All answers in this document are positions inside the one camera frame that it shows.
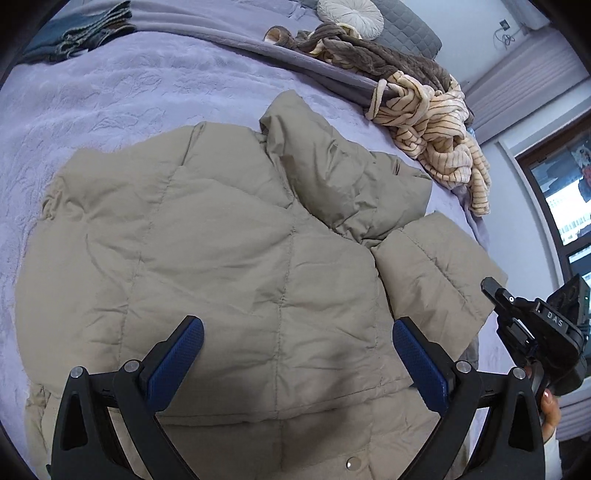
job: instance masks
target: jacket button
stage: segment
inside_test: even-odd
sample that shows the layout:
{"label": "jacket button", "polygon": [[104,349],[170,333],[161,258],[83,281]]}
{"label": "jacket button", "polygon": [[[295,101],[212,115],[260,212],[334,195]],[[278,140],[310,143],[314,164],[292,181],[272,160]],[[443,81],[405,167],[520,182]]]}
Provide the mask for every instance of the jacket button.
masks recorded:
{"label": "jacket button", "polygon": [[355,472],[361,468],[361,460],[357,457],[351,457],[347,460],[347,470]]}

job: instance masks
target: white curtain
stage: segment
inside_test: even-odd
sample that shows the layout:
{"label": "white curtain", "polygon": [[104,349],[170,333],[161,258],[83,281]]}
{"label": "white curtain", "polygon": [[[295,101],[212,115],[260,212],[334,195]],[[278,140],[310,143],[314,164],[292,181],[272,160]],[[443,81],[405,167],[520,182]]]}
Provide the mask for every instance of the white curtain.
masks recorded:
{"label": "white curtain", "polygon": [[491,139],[568,89],[589,73],[563,35],[552,26],[533,31],[466,94],[479,143]]}

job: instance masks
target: white sleeve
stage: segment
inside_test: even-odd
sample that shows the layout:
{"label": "white sleeve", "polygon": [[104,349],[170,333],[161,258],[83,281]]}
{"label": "white sleeve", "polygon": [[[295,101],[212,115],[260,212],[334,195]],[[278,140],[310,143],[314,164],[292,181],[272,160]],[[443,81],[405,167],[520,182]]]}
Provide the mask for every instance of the white sleeve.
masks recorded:
{"label": "white sleeve", "polygon": [[556,431],[544,444],[544,457],[546,464],[545,480],[560,480],[562,478],[562,465],[560,463],[560,451],[558,449],[558,440],[556,440]]}

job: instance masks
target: gray quilted headboard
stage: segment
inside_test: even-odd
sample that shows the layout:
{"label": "gray quilted headboard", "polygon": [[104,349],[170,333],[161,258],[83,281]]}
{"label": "gray quilted headboard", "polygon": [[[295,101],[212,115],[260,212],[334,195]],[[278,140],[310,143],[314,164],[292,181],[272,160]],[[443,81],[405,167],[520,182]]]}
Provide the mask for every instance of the gray quilted headboard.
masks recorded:
{"label": "gray quilted headboard", "polygon": [[372,0],[384,16],[384,31],[375,39],[380,45],[403,53],[434,59],[441,40],[420,17],[399,0]]}

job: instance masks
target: round pillow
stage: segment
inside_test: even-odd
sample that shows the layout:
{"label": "round pillow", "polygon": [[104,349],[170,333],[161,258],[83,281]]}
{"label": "round pillow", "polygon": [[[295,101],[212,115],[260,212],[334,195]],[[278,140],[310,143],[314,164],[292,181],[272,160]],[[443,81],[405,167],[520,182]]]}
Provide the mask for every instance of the round pillow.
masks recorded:
{"label": "round pillow", "polygon": [[379,37],[384,29],[382,13],[369,0],[320,0],[317,12],[324,22],[346,23],[355,27],[364,40]]}

